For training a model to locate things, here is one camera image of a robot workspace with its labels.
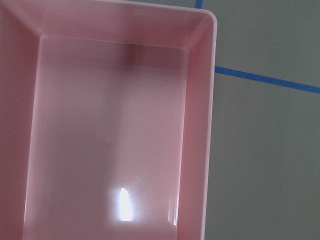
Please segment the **pink plastic bin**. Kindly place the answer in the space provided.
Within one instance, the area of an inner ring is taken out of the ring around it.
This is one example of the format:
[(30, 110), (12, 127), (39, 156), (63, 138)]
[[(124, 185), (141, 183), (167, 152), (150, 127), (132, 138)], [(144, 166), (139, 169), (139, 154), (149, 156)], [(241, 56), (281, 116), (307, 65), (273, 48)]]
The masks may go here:
[(0, 237), (202, 240), (217, 18), (0, 3)]

